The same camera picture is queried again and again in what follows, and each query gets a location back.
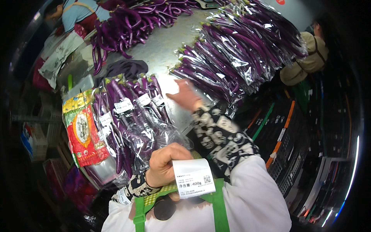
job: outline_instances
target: wall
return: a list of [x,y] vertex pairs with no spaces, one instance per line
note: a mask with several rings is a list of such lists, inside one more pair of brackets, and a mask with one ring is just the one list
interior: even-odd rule
[[284,5],[280,5],[276,0],[264,0],[273,6],[285,18],[291,21],[299,31],[304,31],[311,25],[312,20],[320,14],[323,7],[319,1],[313,0],[285,0]]

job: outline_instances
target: scale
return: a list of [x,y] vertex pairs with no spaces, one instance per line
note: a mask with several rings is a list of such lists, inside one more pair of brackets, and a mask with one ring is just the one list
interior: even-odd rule
[[226,3],[223,1],[223,0],[219,0],[218,2],[222,4],[222,6],[220,6],[216,1],[214,0],[195,0],[196,2],[198,2],[201,6],[202,9],[212,9],[212,8],[218,8],[218,7],[222,7],[222,6],[225,6]]

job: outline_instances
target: blue shirt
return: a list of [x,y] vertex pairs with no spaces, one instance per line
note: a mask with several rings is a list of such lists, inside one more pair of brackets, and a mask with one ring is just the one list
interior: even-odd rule
[[[66,9],[69,5],[74,3],[75,0],[67,0],[64,5],[63,9]],[[107,20],[110,18],[109,11],[103,9],[102,7],[98,7],[98,4],[93,0],[78,0],[80,3],[84,3],[90,6],[95,14],[99,18],[100,21]],[[62,15],[62,22],[65,28],[65,32],[70,32],[73,30],[75,23],[82,21],[84,18],[91,15],[92,12],[85,6],[71,6],[70,9],[65,11]]]

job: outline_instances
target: worker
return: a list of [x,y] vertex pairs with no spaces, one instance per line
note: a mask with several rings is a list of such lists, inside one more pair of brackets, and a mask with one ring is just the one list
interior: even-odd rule
[[204,105],[189,80],[176,82],[179,93],[167,96],[193,114],[197,137],[227,182],[218,179],[221,184],[217,187],[215,181],[215,201],[203,200],[203,196],[181,200],[177,192],[171,192],[141,216],[140,198],[174,182],[171,161],[193,159],[186,148],[172,143],[154,151],[149,169],[133,175],[129,184],[112,196],[102,231],[290,231],[286,202],[268,174],[259,148],[220,109]]
[[109,10],[117,5],[124,5],[120,0],[108,0],[97,4],[94,0],[53,0],[44,10],[46,20],[57,20],[62,17],[64,31],[69,33],[75,23],[80,24],[87,33],[94,30],[94,22],[110,18]]
[[308,48],[308,57],[304,60],[296,60],[293,66],[284,67],[280,71],[281,81],[288,86],[293,86],[303,81],[309,73],[314,73],[324,69],[328,57],[328,48],[326,47],[324,32],[316,20],[313,23],[314,35],[309,32],[301,32],[301,38],[306,42]]

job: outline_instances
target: green handle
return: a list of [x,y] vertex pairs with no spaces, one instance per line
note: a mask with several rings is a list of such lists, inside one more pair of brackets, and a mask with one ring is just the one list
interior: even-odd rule
[[68,81],[68,91],[70,91],[72,89],[72,87],[73,87],[72,75],[71,74],[68,75],[67,81]]

